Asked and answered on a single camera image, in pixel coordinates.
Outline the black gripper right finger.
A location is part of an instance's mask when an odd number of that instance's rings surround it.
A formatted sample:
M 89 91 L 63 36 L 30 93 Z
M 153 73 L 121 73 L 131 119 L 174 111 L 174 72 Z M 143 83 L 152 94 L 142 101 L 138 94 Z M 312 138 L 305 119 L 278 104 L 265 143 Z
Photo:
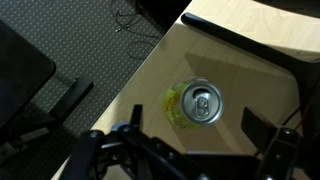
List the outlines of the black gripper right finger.
M 276 126 L 249 107 L 243 110 L 241 129 L 261 154 L 277 132 Z

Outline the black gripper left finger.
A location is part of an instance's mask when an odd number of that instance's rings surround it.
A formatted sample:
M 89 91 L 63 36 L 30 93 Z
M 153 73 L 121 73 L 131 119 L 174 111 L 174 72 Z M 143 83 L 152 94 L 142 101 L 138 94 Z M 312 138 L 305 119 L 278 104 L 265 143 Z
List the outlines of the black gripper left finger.
M 143 105 L 136 104 L 133 107 L 133 111 L 130 118 L 130 126 L 133 128 L 141 128 L 142 127 L 142 120 L 143 120 Z

